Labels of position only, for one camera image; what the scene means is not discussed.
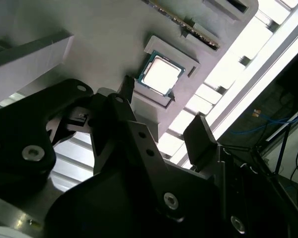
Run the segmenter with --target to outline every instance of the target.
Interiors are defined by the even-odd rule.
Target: screw head
[[[232,222],[233,227],[240,233],[240,234],[245,234],[245,226],[242,223],[242,221],[235,217],[235,216],[231,216],[230,217],[230,222]]]
[[[43,159],[44,150],[37,145],[29,145],[22,150],[22,156],[25,160],[38,162]]]
[[[163,196],[163,199],[164,199],[164,203],[171,210],[176,210],[179,207],[178,199],[172,193],[166,192]]]
[[[83,92],[86,92],[87,90],[84,86],[81,86],[81,85],[77,86],[77,89]]]
[[[116,97],[116,100],[120,103],[123,103],[124,102],[124,99],[120,98],[120,97]]]

